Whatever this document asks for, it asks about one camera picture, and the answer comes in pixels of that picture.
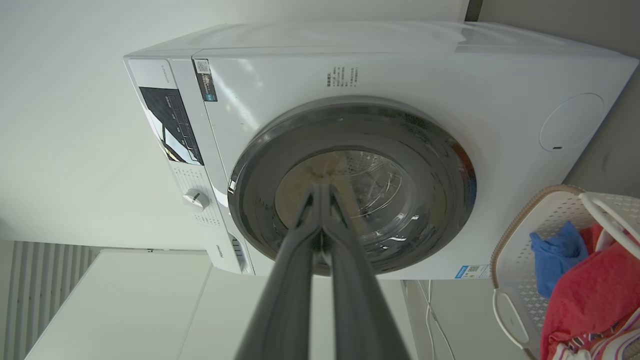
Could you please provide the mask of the black control display panel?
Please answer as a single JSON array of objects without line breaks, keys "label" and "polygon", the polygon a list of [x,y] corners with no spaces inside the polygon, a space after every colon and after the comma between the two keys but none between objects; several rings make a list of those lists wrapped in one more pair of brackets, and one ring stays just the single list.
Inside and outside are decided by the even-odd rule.
[{"label": "black control display panel", "polygon": [[169,161],[203,166],[201,151],[178,89],[139,87],[145,114]]}]

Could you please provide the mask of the blue energy label sticker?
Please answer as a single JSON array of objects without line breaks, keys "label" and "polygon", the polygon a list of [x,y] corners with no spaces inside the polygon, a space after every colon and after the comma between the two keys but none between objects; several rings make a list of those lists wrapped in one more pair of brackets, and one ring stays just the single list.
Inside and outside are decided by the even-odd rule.
[{"label": "blue energy label sticker", "polygon": [[489,264],[482,265],[462,265],[455,274],[455,280],[477,280],[487,279],[491,276],[491,268]]}]

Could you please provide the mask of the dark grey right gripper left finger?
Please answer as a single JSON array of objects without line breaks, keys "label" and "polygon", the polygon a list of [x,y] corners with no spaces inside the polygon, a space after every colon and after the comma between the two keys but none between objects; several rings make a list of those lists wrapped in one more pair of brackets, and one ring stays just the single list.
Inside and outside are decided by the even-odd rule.
[{"label": "dark grey right gripper left finger", "polygon": [[322,253],[322,187],[311,185],[276,256],[235,360],[308,360],[314,267]]}]

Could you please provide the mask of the red cloth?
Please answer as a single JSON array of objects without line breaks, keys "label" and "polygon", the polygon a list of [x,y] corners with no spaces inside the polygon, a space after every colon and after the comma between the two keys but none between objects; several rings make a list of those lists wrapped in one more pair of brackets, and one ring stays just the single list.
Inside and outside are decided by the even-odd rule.
[{"label": "red cloth", "polygon": [[640,259],[611,240],[556,284],[542,325],[540,359],[559,342],[608,330],[638,308]]}]

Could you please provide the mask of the white ribbed radiator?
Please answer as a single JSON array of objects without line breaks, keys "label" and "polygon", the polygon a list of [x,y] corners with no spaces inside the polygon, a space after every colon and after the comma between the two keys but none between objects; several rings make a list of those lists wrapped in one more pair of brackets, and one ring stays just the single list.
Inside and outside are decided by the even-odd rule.
[{"label": "white ribbed radiator", "polygon": [[98,253],[0,240],[0,360],[25,360]]}]

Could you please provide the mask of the white front-load washing machine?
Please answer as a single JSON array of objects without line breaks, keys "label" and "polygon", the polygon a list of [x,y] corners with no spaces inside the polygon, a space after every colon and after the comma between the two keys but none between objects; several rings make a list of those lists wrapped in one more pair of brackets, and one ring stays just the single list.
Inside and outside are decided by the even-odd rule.
[{"label": "white front-load washing machine", "polygon": [[[194,59],[208,60],[217,102],[203,101]],[[182,196],[204,191],[194,212],[201,245],[223,271],[267,277],[275,259],[234,223],[227,189],[249,142],[281,114],[311,101],[364,96],[425,113],[466,152],[475,202],[460,233],[434,255],[384,280],[454,280],[489,265],[516,213],[560,184],[617,102],[640,60],[608,48],[486,22],[233,23],[199,30],[123,58],[140,87],[178,89],[203,166],[169,161]],[[544,150],[542,126],[560,104],[593,93],[603,120],[585,142]]]}]

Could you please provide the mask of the striped pink white cloth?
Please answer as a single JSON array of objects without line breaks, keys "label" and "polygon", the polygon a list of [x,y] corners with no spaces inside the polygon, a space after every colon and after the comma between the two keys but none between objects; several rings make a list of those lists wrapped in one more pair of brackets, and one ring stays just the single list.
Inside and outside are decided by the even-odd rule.
[{"label": "striped pink white cloth", "polygon": [[603,332],[558,342],[546,360],[640,360],[640,308]]}]

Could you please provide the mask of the blue cloth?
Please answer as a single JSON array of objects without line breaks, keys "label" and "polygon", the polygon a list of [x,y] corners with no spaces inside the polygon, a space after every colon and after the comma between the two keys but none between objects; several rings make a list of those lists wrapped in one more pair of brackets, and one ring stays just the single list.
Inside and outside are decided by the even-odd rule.
[{"label": "blue cloth", "polygon": [[546,240],[535,232],[529,237],[537,292],[550,299],[560,278],[590,255],[589,248],[571,221],[565,222],[556,236]]}]

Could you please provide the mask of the white round control knob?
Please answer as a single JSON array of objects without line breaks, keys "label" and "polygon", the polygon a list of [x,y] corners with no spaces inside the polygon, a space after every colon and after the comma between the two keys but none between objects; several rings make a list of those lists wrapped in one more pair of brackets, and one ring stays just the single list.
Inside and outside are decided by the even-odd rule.
[{"label": "white round control knob", "polygon": [[195,213],[201,213],[210,205],[210,199],[206,196],[205,191],[197,188],[188,189],[183,194],[183,200],[186,205]]}]

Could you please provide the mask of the white round filter cover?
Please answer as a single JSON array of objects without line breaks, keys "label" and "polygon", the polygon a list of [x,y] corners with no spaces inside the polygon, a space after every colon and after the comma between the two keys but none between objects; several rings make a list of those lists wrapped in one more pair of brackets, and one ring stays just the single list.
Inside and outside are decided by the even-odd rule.
[{"label": "white round filter cover", "polygon": [[605,103],[594,93],[581,93],[554,109],[542,125],[539,143],[550,152],[576,148],[587,141],[604,119]]}]

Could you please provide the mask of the white cabinet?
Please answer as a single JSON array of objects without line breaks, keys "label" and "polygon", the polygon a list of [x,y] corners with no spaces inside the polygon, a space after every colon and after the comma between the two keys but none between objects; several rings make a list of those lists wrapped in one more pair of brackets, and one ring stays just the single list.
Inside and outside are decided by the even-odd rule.
[{"label": "white cabinet", "polygon": [[204,251],[105,249],[25,360],[233,360],[267,281]]}]

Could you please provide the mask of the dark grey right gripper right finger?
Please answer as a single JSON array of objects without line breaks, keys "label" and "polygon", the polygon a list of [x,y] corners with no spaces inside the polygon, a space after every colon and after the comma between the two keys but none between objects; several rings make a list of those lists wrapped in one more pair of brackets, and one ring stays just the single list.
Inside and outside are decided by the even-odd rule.
[{"label": "dark grey right gripper right finger", "polygon": [[336,360],[410,360],[345,202],[321,187],[324,252],[333,278]]}]

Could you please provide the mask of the round grey washer door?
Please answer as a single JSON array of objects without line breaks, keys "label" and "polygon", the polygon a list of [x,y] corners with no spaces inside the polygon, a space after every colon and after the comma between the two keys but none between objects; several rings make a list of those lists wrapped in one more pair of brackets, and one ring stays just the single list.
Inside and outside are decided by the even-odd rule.
[{"label": "round grey washer door", "polygon": [[334,96],[299,105],[270,121],[238,158],[227,189],[231,216],[256,250],[274,260],[292,227],[275,194],[293,167],[316,155],[363,151],[400,166],[413,187],[403,227],[359,237],[376,274],[416,265],[450,243],[475,203],[475,173],[458,141],[422,111],[375,96]]}]

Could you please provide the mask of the black QR code sticker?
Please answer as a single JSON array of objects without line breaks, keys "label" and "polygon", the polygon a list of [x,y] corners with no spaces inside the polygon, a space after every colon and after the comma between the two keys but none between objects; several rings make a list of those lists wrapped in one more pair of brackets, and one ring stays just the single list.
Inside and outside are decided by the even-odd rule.
[{"label": "black QR code sticker", "polygon": [[210,62],[207,59],[193,59],[193,66],[202,100],[217,102],[217,92],[211,74]]}]

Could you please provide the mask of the white perforated laundry basket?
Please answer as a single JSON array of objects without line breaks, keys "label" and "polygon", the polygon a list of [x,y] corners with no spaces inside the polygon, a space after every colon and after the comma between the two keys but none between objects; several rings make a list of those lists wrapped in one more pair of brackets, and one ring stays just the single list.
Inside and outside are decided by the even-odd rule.
[{"label": "white perforated laundry basket", "polygon": [[640,259],[640,198],[568,185],[546,187],[534,196],[505,231],[490,264],[494,316],[529,360],[541,360],[550,299],[538,294],[530,234],[550,239],[567,221],[583,237],[589,254],[615,240]]}]

